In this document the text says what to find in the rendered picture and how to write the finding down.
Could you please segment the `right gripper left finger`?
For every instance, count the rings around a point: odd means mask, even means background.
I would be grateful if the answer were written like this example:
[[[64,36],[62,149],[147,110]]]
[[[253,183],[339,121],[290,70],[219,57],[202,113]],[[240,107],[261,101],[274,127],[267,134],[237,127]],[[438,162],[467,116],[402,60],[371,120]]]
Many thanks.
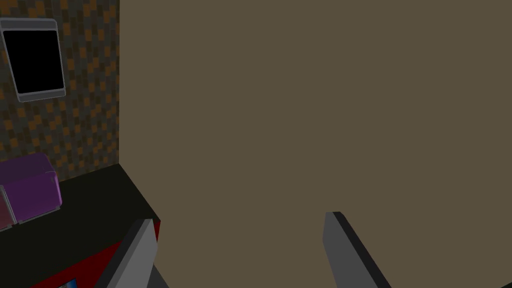
[[[147,288],[157,250],[153,220],[136,220],[103,270],[95,288]]]

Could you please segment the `red cabinet with black top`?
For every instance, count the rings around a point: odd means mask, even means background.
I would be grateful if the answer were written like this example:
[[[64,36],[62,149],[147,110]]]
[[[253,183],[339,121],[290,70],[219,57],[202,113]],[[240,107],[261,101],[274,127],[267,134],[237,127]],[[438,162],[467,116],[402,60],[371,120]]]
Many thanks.
[[[60,183],[59,210],[0,232],[0,288],[94,288],[136,220],[161,220],[119,164]]]

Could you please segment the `purple toaster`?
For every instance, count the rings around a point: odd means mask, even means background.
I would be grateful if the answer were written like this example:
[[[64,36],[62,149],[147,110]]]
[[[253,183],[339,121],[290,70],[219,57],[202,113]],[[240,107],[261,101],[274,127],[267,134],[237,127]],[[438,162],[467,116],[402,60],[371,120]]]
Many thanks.
[[[61,205],[57,173],[46,154],[37,152],[0,162],[0,231]]]

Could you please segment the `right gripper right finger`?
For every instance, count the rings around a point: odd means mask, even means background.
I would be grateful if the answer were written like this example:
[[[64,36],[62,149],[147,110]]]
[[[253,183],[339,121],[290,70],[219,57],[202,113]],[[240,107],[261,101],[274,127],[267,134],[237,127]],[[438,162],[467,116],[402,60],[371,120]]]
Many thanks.
[[[392,288],[341,212],[325,213],[322,242],[337,288]]]

